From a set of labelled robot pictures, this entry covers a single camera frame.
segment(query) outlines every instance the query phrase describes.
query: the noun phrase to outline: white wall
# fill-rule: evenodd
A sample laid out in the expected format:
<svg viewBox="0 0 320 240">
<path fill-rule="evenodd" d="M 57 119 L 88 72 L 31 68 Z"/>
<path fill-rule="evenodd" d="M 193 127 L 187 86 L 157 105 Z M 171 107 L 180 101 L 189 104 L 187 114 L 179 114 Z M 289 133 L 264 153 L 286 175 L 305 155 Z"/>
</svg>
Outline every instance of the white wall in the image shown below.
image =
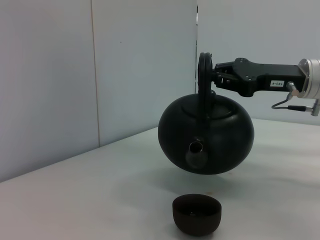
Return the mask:
<svg viewBox="0 0 320 240">
<path fill-rule="evenodd" d="M 297 65 L 303 58 L 320 59 L 318 0 L 198 0 L 198 55 L 211 52 L 213 64 L 247 58 L 264 64 Z M 239 102 L 252 118 L 320 125 L 320 117 L 272 110 L 287 93 L 256 92 L 244 98 L 212 87 Z M 313 105 L 293 99 L 290 105 Z"/>
<path fill-rule="evenodd" d="M 97 147 L 90 0 L 1 0 L 0 181 Z"/>
<path fill-rule="evenodd" d="M 156 127 L 195 92 L 196 0 L 93 0 L 100 142 Z"/>
</svg>

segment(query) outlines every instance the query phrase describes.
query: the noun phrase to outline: metal connector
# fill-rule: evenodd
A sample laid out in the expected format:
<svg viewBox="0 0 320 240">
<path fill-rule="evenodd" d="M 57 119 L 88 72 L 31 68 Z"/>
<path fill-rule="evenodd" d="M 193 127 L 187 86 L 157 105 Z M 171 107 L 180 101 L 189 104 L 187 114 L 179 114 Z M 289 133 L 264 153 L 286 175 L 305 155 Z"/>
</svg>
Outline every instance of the metal connector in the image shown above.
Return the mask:
<svg viewBox="0 0 320 240">
<path fill-rule="evenodd" d="M 286 84 L 287 89 L 290 91 L 290 95 L 296 97 L 299 95 L 299 90 L 296 88 L 295 84 L 290 81 Z"/>
<path fill-rule="evenodd" d="M 305 111 L 306 111 L 307 113 L 312 113 L 312 112 L 314 111 L 314 108 L 313 108 L 312 106 L 307 106 L 307 107 L 305 108 Z"/>
<path fill-rule="evenodd" d="M 313 111 L 311 113 L 312 116 L 317 117 L 320 113 L 320 101 L 319 99 L 315 100 L 315 103 L 313 105 Z"/>
</svg>

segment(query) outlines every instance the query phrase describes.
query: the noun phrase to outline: white table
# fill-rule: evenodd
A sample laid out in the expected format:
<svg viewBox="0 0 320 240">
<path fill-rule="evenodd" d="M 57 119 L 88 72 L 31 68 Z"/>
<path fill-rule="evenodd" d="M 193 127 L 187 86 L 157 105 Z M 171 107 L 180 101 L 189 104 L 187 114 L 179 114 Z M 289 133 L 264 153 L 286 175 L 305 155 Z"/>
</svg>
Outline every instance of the white table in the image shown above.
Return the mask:
<svg viewBox="0 0 320 240">
<path fill-rule="evenodd" d="M 222 204 L 214 240 L 320 239 L 320 127 L 253 120 L 247 159 L 220 175 L 174 166 L 152 129 L 0 183 L 1 240 L 189 240 L 172 201 Z"/>
</svg>

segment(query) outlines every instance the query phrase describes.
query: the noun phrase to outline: white label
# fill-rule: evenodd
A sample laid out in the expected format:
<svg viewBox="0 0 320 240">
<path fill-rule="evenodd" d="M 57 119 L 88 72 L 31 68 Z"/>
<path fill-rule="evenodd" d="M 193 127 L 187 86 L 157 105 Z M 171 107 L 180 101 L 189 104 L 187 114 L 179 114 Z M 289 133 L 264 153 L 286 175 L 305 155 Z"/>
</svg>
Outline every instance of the white label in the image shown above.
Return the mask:
<svg viewBox="0 0 320 240">
<path fill-rule="evenodd" d="M 285 81 L 271 81 L 270 87 L 282 88 L 285 85 Z"/>
</svg>

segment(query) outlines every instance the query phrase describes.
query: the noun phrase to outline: teapot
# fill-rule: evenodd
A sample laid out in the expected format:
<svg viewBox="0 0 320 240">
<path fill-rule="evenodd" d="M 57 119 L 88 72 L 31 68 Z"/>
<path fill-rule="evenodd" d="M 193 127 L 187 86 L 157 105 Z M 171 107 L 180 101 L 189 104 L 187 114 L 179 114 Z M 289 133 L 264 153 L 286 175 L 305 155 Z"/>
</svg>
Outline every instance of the teapot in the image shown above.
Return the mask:
<svg viewBox="0 0 320 240">
<path fill-rule="evenodd" d="M 164 111 L 158 140 L 166 157 L 179 168 L 201 175 L 225 173 L 250 153 L 254 126 L 236 101 L 211 90 L 213 63 L 201 53 L 198 93 L 183 96 Z"/>
</svg>

